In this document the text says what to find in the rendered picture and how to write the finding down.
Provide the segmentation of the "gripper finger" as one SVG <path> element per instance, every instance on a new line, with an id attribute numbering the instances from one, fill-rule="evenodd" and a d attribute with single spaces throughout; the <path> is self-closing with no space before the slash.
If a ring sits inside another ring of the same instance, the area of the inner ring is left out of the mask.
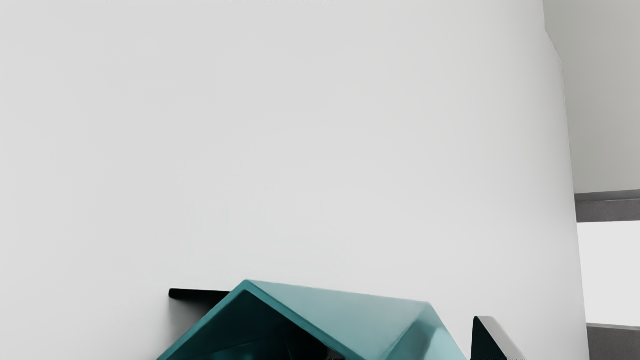
<path id="1" fill-rule="evenodd" d="M 527 360 L 493 316 L 475 316 L 470 360 Z"/>

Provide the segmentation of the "teal faceted mug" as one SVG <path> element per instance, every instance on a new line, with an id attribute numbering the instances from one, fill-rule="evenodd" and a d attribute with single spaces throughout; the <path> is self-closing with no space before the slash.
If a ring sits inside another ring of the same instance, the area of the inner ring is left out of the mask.
<path id="1" fill-rule="evenodd" d="M 466 360 L 425 301 L 244 280 L 158 360 Z"/>

